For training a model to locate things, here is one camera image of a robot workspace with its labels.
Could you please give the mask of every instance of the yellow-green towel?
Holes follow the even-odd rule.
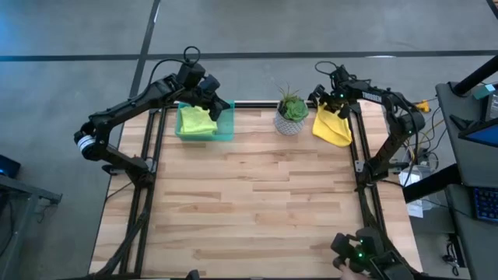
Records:
[[[324,110],[325,105],[326,103],[318,106],[317,116],[313,124],[313,135],[339,147],[351,144],[352,138],[348,120],[338,117],[338,112],[334,114]]]
[[[180,109],[182,135],[213,135],[218,126],[211,121],[209,110],[201,107],[183,107]]]

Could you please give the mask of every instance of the white planter pot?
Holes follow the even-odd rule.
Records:
[[[275,127],[283,135],[295,135],[304,127],[304,120],[295,122],[284,118],[278,111],[275,112]]]

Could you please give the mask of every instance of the wooden tabletop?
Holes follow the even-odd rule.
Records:
[[[376,104],[362,108],[375,154],[388,136],[384,117]],[[182,142],[168,111],[142,277],[183,278],[192,269],[210,278],[340,276],[330,244],[363,227],[349,148],[312,135],[314,110],[294,136],[275,132],[274,117],[274,109],[236,109],[233,141]],[[141,114],[125,123],[120,151],[140,154],[146,121]],[[127,182],[114,177],[109,193]],[[106,203],[90,272],[123,240],[132,192]],[[379,184],[379,194],[389,237],[421,270],[401,189]]]

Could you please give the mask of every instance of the potted plant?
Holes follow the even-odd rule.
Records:
[[[299,90],[290,92],[290,85],[287,83],[287,91],[279,87],[282,99],[277,106],[275,114],[275,127],[283,135],[295,135],[304,126],[304,118],[308,115],[308,106],[296,93]]]

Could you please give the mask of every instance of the concrete floor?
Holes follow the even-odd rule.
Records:
[[[139,54],[152,6],[153,0],[0,0],[0,56]],[[162,0],[149,53],[181,53],[191,44],[216,53],[492,50],[498,49],[497,27],[484,0]],[[330,60],[417,101],[434,97],[437,83],[459,80],[488,59]],[[202,65],[221,82],[222,98],[276,100],[276,85],[286,82],[302,97],[318,83],[328,86],[328,78],[313,69],[318,60]],[[33,222],[21,279],[87,273],[109,176],[100,170],[102,163],[84,160],[72,134],[89,114],[128,97],[136,66],[137,61],[0,62],[0,154],[23,164],[20,180],[64,194],[57,211],[41,224]],[[146,63],[141,89],[152,66]],[[157,77],[177,69],[165,64]],[[437,128],[436,139],[443,129]],[[119,132],[114,129],[114,145]],[[441,167],[454,162],[447,136],[437,155]],[[444,245],[441,250],[430,245],[438,238],[416,237],[423,258],[444,253]],[[423,268],[451,276],[445,264],[423,262]]]

